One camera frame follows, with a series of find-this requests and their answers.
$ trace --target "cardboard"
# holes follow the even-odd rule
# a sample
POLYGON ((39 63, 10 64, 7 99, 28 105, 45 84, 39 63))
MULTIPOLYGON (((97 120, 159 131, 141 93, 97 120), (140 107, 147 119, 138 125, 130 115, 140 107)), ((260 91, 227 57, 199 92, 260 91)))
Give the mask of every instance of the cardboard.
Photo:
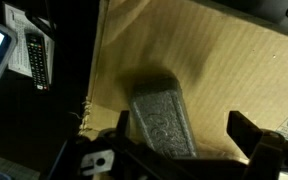
POLYGON ((81 133, 115 127, 134 83, 172 74, 197 149, 245 158, 226 133, 229 111, 271 130, 288 117, 288 36, 275 30, 209 1, 102 0, 81 133))

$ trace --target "remote control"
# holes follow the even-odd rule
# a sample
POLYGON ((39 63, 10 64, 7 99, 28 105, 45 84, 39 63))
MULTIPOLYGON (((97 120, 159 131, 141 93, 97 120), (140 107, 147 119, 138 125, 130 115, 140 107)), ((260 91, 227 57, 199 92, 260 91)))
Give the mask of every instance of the remote control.
POLYGON ((49 91, 44 37, 36 33, 25 34, 35 89, 49 91))

